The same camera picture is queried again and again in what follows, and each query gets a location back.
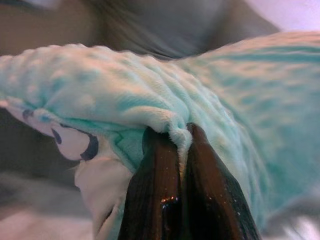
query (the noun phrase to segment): blurred background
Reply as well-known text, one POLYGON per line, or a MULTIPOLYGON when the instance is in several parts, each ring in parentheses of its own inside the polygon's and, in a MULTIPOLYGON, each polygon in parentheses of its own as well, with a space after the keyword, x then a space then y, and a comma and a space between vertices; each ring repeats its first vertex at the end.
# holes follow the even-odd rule
MULTIPOLYGON (((320 30, 319 0, 0 0, 0 56, 81 43, 159 59, 246 38, 320 30)), ((73 167, 53 139, 0 110, 0 236, 88 240, 92 223, 73 167)), ((272 215, 265 240, 320 240, 320 191, 272 215)))

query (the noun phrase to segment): dark brown object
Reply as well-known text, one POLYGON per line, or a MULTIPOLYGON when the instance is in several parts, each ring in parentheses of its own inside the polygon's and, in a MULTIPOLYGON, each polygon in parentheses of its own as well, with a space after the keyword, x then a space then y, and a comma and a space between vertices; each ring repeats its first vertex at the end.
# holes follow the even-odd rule
POLYGON ((255 222, 237 180, 197 125, 186 166, 189 228, 194 240, 259 240, 255 222))
POLYGON ((177 240, 182 224, 177 147, 148 128, 144 158, 126 195, 118 240, 177 240))

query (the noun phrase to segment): teal fabric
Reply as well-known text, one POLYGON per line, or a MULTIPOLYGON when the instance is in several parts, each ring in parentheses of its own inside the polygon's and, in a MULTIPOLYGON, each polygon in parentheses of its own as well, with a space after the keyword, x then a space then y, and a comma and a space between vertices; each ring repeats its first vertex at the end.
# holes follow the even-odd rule
POLYGON ((200 125, 254 219, 319 179, 320 33, 280 33, 161 62, 107 47, 50 46, 0 58, 0 105, 104 135, 135 171, 146 126, 168 132, 181 171, 200 125))

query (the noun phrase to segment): black shiny object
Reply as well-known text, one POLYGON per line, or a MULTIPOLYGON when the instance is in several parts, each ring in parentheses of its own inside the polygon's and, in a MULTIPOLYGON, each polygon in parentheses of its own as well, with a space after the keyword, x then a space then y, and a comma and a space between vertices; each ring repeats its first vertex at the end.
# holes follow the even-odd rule
POLYGON ((205 132, 190 123, 193 143, 186 166, 189 229, 194 240, 259 240, 238 181, 209 144, 205 132))
POLYGON ((118 240, 177 240, 182 225, 177 147, 148 128, 144 158, 132 177, 118 240))

